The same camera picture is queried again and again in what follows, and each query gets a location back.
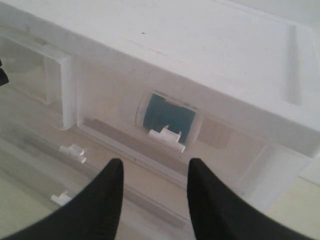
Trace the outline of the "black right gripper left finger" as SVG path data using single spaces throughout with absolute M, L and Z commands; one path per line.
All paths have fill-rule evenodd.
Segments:
M 124 196 L 124 165 L 111 159 L 78 195 L 9 240 L 114 240 Z

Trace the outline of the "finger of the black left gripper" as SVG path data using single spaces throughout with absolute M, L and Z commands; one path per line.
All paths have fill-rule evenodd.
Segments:
M 9 78 L 6 72 L 2 69 L 2 66 L 3 66 L 3 63 L 0 60 L 0 86 L 3 86 L 9 83 Z

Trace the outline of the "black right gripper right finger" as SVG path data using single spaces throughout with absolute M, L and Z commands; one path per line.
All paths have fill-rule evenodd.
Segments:
M 199 158 L 189 162 L 187 199 L 198 240 L 286 240 L 285 227 L 251 207 Z

